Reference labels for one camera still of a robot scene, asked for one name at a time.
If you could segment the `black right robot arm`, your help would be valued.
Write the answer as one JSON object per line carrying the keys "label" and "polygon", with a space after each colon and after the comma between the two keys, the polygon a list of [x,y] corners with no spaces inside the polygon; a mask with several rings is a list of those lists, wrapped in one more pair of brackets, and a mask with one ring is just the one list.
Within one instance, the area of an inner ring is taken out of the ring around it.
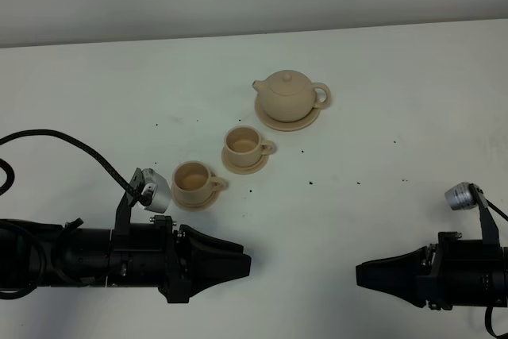
{"label": "black right robot arm", "polygon": [[506,307],[507,249],[440,232],[436,244],[357,265],[356,283],[431,310]]}

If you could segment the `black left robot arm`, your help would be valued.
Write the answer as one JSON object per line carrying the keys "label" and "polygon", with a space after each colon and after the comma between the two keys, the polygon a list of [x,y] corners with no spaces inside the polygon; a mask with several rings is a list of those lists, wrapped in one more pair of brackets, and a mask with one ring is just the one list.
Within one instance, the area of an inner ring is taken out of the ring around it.
{"label": "black left robot arm", "polygon": [[249,275],[242,245],[207,236],[168,216],[132,224],[127,235],[6,219],[1,222],[1,298],[38,287],[152,287],[169,303]]}

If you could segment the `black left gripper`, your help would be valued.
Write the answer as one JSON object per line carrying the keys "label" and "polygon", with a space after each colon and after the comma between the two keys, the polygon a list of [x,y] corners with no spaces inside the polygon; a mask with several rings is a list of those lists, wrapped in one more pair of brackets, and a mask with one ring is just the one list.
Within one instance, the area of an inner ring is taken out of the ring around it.
{"label": "black left gripper", "polygon": [[[190,297],[210,287],[249,276],[252,258],[243,253],[242,245],[211,237],[189,225],[174,229],[169,216],[154,216],[150,222],[158,249],[149,261],[149,279],[167,303],[188,303]],[[195,252],[189,263],[185,254],[189,239],[228,252]]]}

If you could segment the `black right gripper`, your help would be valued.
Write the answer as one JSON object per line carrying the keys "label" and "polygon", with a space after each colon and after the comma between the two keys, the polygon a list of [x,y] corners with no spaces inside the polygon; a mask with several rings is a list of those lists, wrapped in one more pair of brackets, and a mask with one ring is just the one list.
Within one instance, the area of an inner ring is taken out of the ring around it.
{"label": "black right gripper", "polygon": [[[377,260],[369,260],[356,266],[356,283],[373,291],[392,295],[413,306],[431,310],[451,310],[453,305],[445,300],[444,263],[450,243],[462,238],[459,232],[439,232],[438,242],[413,252]],[[420,276],[421,296],[416,287]]]}

